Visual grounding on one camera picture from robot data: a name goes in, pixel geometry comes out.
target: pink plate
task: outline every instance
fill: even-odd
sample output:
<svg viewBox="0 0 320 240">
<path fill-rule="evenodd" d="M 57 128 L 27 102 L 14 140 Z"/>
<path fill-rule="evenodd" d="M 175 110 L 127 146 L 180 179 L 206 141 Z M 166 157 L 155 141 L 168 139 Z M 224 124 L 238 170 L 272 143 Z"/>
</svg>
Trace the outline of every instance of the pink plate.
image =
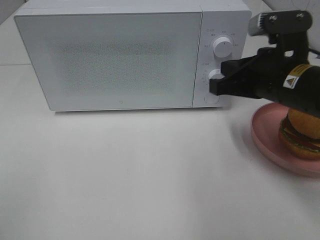
<svg viewBox="0 0 320 240">
<path fill-rule="evenodd" d="M 269 103 L 259 108 L 251 119 L 254 143 L 263 155 L 278 166 L 304 176 L 320 177 L 320 160 L 296 157 L 279 141 L 280 122 L 287 112 L 288 107 L 278 103 Z"/>
</svg>

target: white microwave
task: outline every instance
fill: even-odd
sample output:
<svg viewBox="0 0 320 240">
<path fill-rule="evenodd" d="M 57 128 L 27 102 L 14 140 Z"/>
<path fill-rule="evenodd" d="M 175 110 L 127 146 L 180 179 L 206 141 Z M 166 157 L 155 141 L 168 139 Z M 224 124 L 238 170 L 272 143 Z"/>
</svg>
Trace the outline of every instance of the white microwave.
<svg viewBox="0 0 320 240">
<path fill-rule="evenodd" d="M 14 19 L 52 111 L 228 105 L 209 92 L 239 59 L 241 0 L 29 0 Z"/>
</svg>

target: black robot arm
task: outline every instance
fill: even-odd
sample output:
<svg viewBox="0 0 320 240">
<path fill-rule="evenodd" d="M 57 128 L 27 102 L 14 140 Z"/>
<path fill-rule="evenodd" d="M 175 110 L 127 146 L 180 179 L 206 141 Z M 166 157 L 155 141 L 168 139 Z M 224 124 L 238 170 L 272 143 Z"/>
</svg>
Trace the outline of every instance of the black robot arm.
<svg viewBox="0 0 320 240">
<path fill-rule="evenodd" d="M 210 79 L 215 95 L 265 98 L 320 117 L 320 67 L 309 65 L 307 11 L 271 11 L 253 17 L 251 36 L 268 35 L 276 47 L 260 48 L 257 55 L 221 64 L 222 79 Z M 292 51 L 292 56 L 285 53 Z"/>
</svg>

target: yellow warning sticker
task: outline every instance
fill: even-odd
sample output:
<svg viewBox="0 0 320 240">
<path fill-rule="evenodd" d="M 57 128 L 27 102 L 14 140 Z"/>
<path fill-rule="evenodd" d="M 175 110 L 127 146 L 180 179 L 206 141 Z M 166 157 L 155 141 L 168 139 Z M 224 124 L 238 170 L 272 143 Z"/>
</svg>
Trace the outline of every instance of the yellow warning sticker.
<svg viewBox="0 0 320 240">
<path fill-rule="evenodd" d="M 283 87 L 288 89 L 294 89 L 300 76 L 309 68 L 313 67 L 313 65 L 309 64 L 300 64 L 291 70 L 288 76 L 286 76 Z"/>
</svg>

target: white table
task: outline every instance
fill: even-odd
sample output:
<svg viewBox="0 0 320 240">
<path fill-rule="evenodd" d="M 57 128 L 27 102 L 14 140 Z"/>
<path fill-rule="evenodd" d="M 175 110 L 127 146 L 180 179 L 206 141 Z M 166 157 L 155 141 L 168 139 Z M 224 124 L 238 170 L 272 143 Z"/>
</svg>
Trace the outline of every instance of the white table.
<svg viewBox="0 0 320 240">
<path fill-rule="evenodd" d="M 265 44 L 249 37 L 244 56 Z M 0 54 L 0 240 L 320 239 L 320 180 L 251 139 L 267 100 L 54 114 L 12 17 Z"/>
</svg>

